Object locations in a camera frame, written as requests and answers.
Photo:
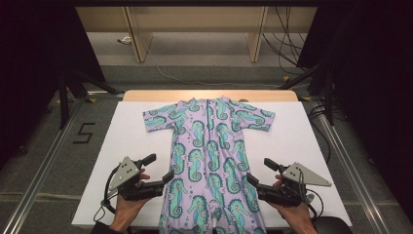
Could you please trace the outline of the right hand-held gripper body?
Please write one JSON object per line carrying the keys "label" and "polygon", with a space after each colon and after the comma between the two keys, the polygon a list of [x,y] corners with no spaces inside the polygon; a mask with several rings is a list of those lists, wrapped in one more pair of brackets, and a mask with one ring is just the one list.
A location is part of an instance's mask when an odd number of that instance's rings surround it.
{"label": "right hand-held gripper body", "polygon": [[304,165],[294,162],[289,166],[280,166],[278,172],[282,177],[282,185],[275,187],[258,183],[259,200],[284,207],[298,207],[301,203],[311,203],[313,197],[307,194],[307,185],[330,187],[332,183],[311,171]]}

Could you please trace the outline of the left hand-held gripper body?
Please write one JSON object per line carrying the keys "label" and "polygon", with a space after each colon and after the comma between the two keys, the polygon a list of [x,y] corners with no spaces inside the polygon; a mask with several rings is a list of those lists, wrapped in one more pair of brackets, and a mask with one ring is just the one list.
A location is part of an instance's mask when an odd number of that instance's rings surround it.
{"label": "left hand-held gripper body", "polygon": [[141,179],[141,160],[133,161],[129,156],[112,171],[108,181],[108,195],[115,193],[127,201],[151,199],[163,195],[164,184],[161,180],[145,182]]}

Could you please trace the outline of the purple seahorse print baby romper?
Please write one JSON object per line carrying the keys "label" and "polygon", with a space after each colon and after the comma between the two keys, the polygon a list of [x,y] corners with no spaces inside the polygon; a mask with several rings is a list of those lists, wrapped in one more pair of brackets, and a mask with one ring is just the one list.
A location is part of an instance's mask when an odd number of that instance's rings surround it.
{"label": "purple seahorse print baby romper", "polygon": [[181,100],[143,113],[149,132],[171,130],[160,234],[266,234],[243,130],[267,132],[275,113],[227,97]]}

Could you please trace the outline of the person's right hand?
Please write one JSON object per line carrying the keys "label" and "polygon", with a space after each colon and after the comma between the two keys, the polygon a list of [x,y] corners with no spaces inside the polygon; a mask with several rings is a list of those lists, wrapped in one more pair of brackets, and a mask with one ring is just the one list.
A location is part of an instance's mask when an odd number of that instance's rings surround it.
{"label": "person's right hand", "polygon": [[274,203],[270,203],[270,206],[279,212],[295,234],[319,234],[311,221],[306,204],[301,203],[298,207],[289,208]]}

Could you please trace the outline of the person's left hand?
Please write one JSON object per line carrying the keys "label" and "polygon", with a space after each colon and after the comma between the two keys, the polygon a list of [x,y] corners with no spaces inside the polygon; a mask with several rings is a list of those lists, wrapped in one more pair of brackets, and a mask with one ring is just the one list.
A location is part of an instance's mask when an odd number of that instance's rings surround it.
{"label": "person's left hand", "polygon": [[114,219],[109,228],[118,233],[124,233],[147,202],[148,199],[127,201],[121,195],[118,195]]}

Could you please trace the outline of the black chair seat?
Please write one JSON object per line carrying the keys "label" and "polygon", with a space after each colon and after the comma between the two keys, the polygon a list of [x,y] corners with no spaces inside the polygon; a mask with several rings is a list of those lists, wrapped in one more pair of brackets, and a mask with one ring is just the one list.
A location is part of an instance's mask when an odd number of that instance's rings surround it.
{"label": "black chair seat", "polygon": [[322,216],[315,222],[319,234],[353,234],[347,223],[339,217]]}

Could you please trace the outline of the light wooden table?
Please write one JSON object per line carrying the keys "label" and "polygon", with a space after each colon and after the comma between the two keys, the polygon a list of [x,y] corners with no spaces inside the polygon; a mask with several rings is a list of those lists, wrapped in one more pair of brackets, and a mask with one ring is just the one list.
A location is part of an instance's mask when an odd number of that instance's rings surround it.
{"label": "light wooden table", "polygon": [[290,90],[130,90],[123,101],[179,101],[191,98],[219,98],[249,102],[297,101]]}

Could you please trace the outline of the black metal stand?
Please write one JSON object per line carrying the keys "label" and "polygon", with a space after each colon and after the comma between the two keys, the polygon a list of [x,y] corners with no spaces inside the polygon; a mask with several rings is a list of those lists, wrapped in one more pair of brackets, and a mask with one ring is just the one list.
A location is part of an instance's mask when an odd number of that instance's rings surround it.
{"label": "black metal stand", "polygon": [[328,123],[333,126],[334,121],[332,117],[332,69],[329,66],[329,61],[323,58],[315,66],[311,67],[303,74],[280,86],[280,90],[288,90],[300,82],[312,78],[309,87],[309,94],[318,96],[324,93],[324,114]]}
{"label": "black metal stand", "polygon": [[88,95],[88,92],[84,86],[84,83],[91,83],[110,95],[121,95],[124,93],[124,91],[112,88],[105,82],[99,81],[78,69],[68,69],[62,71],[57,78],[60,100],[60,129],[63,129],[69,122],[67,91],[70,91],[75,98],[85,98]]}

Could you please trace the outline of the beige wooden desk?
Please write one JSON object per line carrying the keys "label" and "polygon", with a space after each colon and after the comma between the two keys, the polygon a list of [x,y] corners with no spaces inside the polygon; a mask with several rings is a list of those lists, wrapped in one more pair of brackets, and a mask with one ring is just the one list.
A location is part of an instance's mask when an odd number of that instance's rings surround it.
{"label": "beige wooden desk", "polygon": [[146,59],[155,32],[230,32],[245,35],[250,60],[257,62],[261,35],[307,33],[315,7],[78,7],[88,32],[127,32],[135,60]]}

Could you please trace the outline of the black curtain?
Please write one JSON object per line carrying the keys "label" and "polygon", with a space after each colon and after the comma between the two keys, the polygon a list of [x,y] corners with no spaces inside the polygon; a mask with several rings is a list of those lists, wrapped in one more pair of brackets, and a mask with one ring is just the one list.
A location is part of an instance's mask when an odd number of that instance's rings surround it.
{"label": "black curtain", "polygon": [[368,155],[413,223],[413,0],[310,0],[317,7],[299,62],[325,66]]}
{"label": "black curtain", "polygon": [[0,0],[0,169],[24,144],[64,71],[105,80],[73,6]]}

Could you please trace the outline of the long metal floor rail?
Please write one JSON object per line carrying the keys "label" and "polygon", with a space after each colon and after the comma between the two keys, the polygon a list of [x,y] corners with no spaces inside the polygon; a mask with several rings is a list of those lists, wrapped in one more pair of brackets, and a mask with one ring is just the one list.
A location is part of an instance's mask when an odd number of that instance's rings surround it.
{"label": "long metal floor rail", "polygon": [[0,230],[0,234],[19,234],[21,227],[23,226],[36,198],[41,190],[57,156],[59,155],[61,148],[72,128],[72,123],[84,101],[82,99],[76,99],[73,101],[72,109],[69,112],[69,117],[66,123],[58,129],[53,143],[49,147],[48,152],[45,154],[42,163],[37,168],[36,174],[29,180],[28,187],[24,192],[19,195],[19,202],[10,215],[10,218],[6,222],[3,229]]}
{"label": "long metal floor rail", "polygon": [[321,108],[319,116],[321,125],[323,126],[334,151],[343,167],[346,176],[356,193],[357,199],[363,208],[363,211],[369,220],[370,225],[375,234],[390,234],[389,227],[384,221],[383,215],[376,205],[372,195],[367,190],[365,183],[362,181],[355,164],[353,163],[350,154],[348,153],[342,139],[339,137],[334,126],[330,124],[324,114],[325,107]]}

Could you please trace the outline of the black overhead frame bar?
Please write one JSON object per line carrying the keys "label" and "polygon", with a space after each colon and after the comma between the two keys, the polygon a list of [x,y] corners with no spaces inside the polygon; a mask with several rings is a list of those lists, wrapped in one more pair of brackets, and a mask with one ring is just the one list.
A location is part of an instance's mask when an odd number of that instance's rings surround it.
{"label": "black overhead frame bar", "polygon": [[63,3],[82,7],[315,7],[332,0],[64,0]]}

